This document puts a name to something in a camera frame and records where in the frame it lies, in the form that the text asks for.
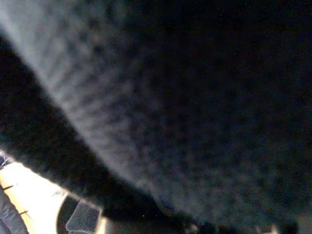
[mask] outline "dark knit fabric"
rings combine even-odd
[[[312,204],[311,22],[308,1],[1,0],[36,77],[1,77],[3,147],[104,207],[110,174],[121,200],[176,217],[295,220]]]

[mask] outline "black fabric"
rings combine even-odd
[[[0,21],[33,72],[3,72],[2,147],[33,170],[136,218],[311,212],[308,1],[1,0]]]

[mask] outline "wooden floor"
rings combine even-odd
[[[29,234],[57,234],[56,219],[67,195],[64,189],[16,162],[0,170],[0,184],[9,187],[4,192],[22,213]]]

